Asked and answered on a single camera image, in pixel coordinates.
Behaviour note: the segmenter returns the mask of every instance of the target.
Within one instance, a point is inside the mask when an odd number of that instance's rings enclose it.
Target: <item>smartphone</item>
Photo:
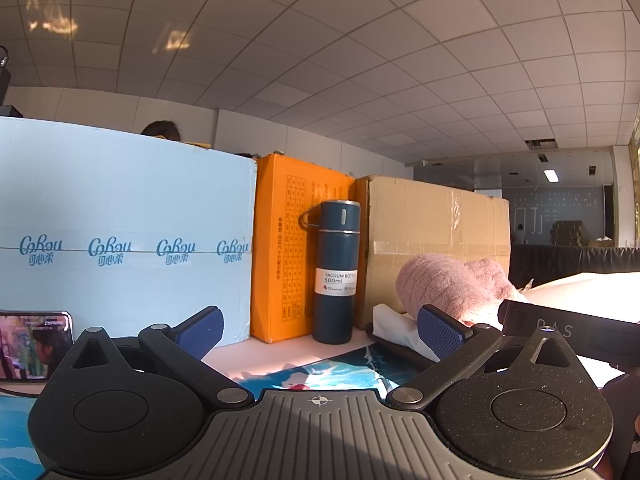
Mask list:
[[[46,381],[73,342],[67,312],[0,310],[0,382]]]

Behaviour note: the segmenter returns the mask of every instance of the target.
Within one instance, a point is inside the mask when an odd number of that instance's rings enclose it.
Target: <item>bottle label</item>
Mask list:
[[[325,296],[353,296],[358,281],[357,270],[329,270],[316,268],[318,294]]]

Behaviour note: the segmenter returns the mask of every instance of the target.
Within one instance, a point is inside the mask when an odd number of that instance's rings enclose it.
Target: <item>ceiling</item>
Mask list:
[[[626,144],[626,0],[0,0],[16,86],[225,108],[405,163]]]
[[[606,148],[545,152],[545,155],[548,162],[540,162],[537,153],[444,161],[441,166],[417,166],[414,178],[462,189],[613,184],[613,163],[611,153]],[[589,176],[589,166],[596,167],[595,176]],[[549,182],[543,173],[544,170],[555,170],[559,182]]]

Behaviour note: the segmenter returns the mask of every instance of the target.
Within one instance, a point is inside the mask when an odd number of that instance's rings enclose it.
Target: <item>pink fuzzy cloth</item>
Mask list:
[[[411,258],[400,269],[396,291],[414,318],[424,304],[432,304],[467,326],[489,323],[499,327],[502,300],[527,301],[496,261],[485,258],[464,264],[445,254]]]

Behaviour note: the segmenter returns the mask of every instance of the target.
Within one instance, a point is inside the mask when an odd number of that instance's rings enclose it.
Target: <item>dark blue thermos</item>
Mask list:
[[[351,200],[322,202],[314,287],[316,341],[337,345],[351,339],[359,243],[360,204]]]

